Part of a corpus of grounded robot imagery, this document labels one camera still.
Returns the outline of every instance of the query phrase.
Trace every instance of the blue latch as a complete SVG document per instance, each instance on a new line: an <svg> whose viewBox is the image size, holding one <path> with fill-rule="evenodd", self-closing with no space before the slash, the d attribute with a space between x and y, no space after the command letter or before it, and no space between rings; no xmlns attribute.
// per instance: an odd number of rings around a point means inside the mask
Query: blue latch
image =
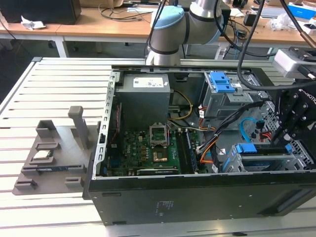
<svg viewBox="0 0 316 237"><path fill-rule="evenodd" d="M230 85L229 78L223 72L211 72L209 74L215 91L220 93L234 93L235 89Z"/></svg>
<svg viewBox="0 0 316 237"><path fill-rule="evenodd" d="M236 145L238 153L256 153L257 149L253 143L238 143Z"/></svg>
<svg viewBox="0 0 316 237"><path fill-rule="evenodd" d="M289 154L292 153L293 149L289 143L285 146L285 148Z"/></svg>

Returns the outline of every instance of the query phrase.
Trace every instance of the blue box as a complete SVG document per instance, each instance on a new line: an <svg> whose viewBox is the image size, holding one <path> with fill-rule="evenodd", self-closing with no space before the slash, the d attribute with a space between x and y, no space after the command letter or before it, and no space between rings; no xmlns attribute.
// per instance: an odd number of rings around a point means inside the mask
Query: blue box
<svg viewBox="0 0 316 237"><path fill-rule="evenodd" d="M305 8L302 4L290 2L288 8L293 16L310 20L316 14L316 11Z"/></svg>

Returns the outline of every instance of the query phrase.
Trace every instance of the desk leg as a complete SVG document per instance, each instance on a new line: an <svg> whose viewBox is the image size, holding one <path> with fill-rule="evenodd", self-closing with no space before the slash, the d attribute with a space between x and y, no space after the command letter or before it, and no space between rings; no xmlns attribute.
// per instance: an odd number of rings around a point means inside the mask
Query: desk leg
<svg viewBox="0 0 316 237"><path fill-rule="evenodd" d="M101 42L96 42L96 43L95 43L95 49L96 49L97 53L102 53L102 45L101 45Z"/></svg>
<svg viewBox="0 0 316 237"><path fill-rule="evenodd" d="M218 44L218 49L216 51L215 60L223 60L224 59L224 55L225 55L225 52L226 52L228 46L229 46L229 44L227 44L227 43L219 43Z"/></svg>
<svg viewBox="0 0 316 237"><path fill-rule="evenodd" d="M64 38L62 36L60 37L54 37L53 40L56 43L56 47L59 53L59 57L61 58L68 58L69 54L68 54L68 50L67 50L67 46L66 46L66 42L64 41Z"/></svg>
<svg viewBox="0 0 316 237"><path fill-rule="evenodd" d="M191 45L190 44L187 44L187 47L186 47L186 56L189 56L191 53Z"/></svg>

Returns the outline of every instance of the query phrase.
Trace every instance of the yellow wire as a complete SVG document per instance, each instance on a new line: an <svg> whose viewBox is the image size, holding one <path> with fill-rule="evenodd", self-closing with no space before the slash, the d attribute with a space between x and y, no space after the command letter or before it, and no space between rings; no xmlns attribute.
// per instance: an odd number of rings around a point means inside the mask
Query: yellow wire
<svg viewBox="0 0 316 237"><path fill-rule="evenodd" d="M180 92L180 91L178 91L178 90L174 90L174 91L178 92L180 95L182 95L182 96L187 100L187 102L190 104L190 111L189 111L189 113L188 113L187 115L184 115L184 116L178 117L178 118L169 118L169 120L182 120L182 119L186 119L187 117L189 117L189 116L191 115L193 105L191 104L191 101L190 101L182 92Z"/></svg>

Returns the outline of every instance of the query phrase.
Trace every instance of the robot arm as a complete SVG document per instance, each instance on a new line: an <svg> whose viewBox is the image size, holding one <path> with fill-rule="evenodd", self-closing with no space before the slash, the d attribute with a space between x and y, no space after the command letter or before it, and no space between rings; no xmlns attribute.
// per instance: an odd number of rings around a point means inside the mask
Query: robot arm
<svg viewBox="0 0 316 237"><path fill-rule="evenodd" d="M214 0L196 0L189 12L181 7L163 8L154 26L146 59L147 65L179 65L178 55L181 44L205 44L216 41L220 32L214 21ZM222 10L217 5L218 21L223 22Z"/></svg>

